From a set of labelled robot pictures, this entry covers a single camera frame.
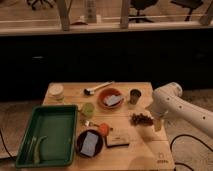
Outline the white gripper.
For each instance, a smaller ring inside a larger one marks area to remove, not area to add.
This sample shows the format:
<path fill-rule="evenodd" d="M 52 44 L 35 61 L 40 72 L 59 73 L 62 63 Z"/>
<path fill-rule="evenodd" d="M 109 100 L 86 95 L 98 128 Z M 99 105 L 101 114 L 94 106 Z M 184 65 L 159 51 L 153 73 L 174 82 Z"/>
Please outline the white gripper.
<path fill-rule="evenodd" d="M 153 120 L 153 125 L 154 125 L 154 130 L 156 132 L 160 131 L 163 125 L 163 122 L 161 118 L 164 117 L 166 109 L 161 107 L 160 105 L 156 103 L 151 103 L 148 107 L 147 110 L 150 112 L 150 114 L 155 118 Z"/>

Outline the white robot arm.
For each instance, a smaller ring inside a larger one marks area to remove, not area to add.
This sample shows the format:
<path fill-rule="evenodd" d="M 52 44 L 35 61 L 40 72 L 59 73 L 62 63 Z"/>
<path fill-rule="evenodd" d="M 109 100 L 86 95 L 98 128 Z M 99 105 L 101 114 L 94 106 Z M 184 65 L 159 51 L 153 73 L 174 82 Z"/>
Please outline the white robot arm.
<path fill-rule="evenodd" d="M 181 98 L 182 87 L 171 82 L 152 92 L 152 102 L 147 110 L 152 115 L 154 130 L 160 131 L 162 119 L 168 113 L 177 114 L 194 127 L 213 138 L 213 112 L 191 104 Z"/>

